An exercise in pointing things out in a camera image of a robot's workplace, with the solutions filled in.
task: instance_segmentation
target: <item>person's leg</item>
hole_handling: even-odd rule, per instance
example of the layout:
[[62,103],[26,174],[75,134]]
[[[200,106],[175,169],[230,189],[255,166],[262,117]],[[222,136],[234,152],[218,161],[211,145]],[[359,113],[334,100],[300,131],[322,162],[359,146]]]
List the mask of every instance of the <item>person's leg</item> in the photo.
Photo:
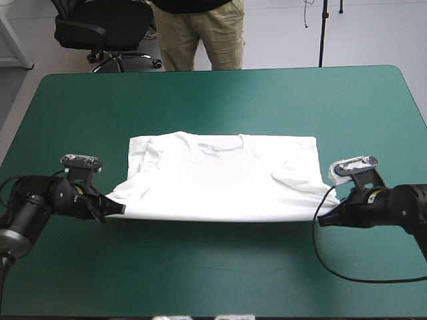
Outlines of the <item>person's leg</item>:
[[217,9],[191,15],[205,45],[212,70],[241,69],[243,65],[243,0],[231,0]]
[[187,15],[168,13],[155,5],[151,8],[165,70],[193,70],[199,35],[188,25]]

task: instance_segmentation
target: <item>person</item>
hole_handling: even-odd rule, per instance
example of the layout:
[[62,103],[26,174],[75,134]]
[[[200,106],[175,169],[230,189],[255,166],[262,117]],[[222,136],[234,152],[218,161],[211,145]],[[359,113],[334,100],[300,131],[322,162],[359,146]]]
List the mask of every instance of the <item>person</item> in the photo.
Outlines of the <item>person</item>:
[[149,3],[166,71],[194,70],[200,39],[212,70],[242,68],[243,0],[150,0]]

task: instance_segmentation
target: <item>chair armrest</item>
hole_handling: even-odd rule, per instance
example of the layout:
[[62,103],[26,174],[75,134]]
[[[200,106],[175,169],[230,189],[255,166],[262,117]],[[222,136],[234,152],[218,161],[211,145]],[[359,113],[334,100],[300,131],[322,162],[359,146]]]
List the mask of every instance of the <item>chair armrest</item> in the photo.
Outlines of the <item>chair armrest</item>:
[[56,17],[55,23],[55,38],[63,47],[100,51],[109,38],[107,30],[98,25],[63,20],[59,16]]

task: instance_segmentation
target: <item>white object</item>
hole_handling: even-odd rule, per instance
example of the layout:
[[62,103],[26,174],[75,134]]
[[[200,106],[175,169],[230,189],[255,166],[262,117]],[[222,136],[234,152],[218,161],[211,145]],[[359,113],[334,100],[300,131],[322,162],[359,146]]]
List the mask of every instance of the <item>white object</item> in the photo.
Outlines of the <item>white object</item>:
[[[310,220],[329,187],[316,138],[192,135],[132,138],[127,181],[110,199],[123,217],[186,221]],[[320,213],[334,208],[334,194]]]
[[12,57],[0,57],[0,67],[22,66],[26,69],[31,69],[34,63],[5,16],[6,11],[13,2],[15,0],[0,0],[0,35],[6,40],[6,43],[15,55]]

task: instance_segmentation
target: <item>gray floor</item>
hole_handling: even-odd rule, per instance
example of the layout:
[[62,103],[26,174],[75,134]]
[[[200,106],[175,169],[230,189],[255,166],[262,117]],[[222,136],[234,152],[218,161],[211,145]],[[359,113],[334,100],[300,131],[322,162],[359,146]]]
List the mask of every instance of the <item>gray floor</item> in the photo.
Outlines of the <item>gray floor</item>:
[[[329,2],[324,66],[397,66],[427,119],[427,0],[344,0],[343,15],[338,13],[339,0]],[[244,68],[315,67],[322,3],[316,0],[308,9],[306,29],[302,0],[245,0]],[[88,72],[92,67],[86,51],[64,49],[54,40],[55,16],[50,0],[17,0],[7,14],[35,67],[28,72],[0,68],[0,163],[40,80],[51,73]],[[156,41],[143,41],[141,50],[159,57]],[[154,71],[148,61],[126,61],[126,67]],[[195,68],[210,69],[202,45]]]

